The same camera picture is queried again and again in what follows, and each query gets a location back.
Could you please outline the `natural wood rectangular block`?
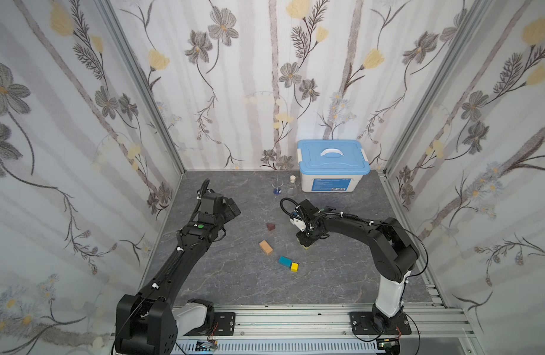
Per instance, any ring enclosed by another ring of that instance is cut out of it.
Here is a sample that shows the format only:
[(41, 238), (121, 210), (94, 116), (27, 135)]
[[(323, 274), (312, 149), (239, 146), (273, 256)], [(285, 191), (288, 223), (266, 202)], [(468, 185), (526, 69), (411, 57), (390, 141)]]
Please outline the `natural wood rectangular block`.
[(259, 246), (266, 255), (271, 255), (273, 253), (273, 248), (267, 241), (260, 242)]

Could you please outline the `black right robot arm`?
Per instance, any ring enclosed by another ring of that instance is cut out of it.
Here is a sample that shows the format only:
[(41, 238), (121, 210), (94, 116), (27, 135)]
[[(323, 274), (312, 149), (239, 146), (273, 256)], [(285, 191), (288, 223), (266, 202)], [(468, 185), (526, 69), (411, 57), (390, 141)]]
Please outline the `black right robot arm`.
[(376, 335), (397, 328), (404, 313), (404, 291), (415, 275), (420, 249), (412, 241), (414, 235), (392, 217), (370, 220), (333, 207), (319, 209), (310, 201), (298, 203), (282, 198), (280, 208), (298, 228), (297, 238), (310, 247), (332, 234), (343, 235), (366, 245), (380, 274), (378, 295), (371, 311), (371, 325)]

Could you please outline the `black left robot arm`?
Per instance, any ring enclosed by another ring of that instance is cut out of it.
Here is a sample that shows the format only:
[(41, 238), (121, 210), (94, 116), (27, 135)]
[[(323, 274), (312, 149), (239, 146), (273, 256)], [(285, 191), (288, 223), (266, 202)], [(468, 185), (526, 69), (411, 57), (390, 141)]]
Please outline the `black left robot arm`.
[(233, 199), (209, 185), (204, 180), (190, 219), (176, 234), (177, 246), (160, 270), (135, 295), (118, 302), (112, 354), (170, 354), (180, 337), (211, 334), (216, 327), (214, 305), (207, 300), (193, 298), (173, 313), (194, 266), (226, 236), (226, 224), (241, 214)]

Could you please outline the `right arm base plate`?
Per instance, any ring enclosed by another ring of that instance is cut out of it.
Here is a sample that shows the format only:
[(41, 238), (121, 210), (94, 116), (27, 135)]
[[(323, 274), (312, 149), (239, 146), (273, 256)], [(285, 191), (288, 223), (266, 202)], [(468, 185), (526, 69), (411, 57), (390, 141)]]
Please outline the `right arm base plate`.
[(404, 312), (388, 318), (380, 312), (350, 312), (349, 319), (355, 335), (411, 335), (410, 322)]

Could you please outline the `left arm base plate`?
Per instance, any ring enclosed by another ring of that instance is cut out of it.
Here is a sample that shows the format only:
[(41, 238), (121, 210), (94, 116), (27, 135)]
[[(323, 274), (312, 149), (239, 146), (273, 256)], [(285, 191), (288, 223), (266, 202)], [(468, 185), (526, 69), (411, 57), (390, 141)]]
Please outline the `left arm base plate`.
[(204, 323), (200, 327), (189, 331), (186, 336), (233, 336), (235, 326), (235, 312), (213, 312), (206, 316)]

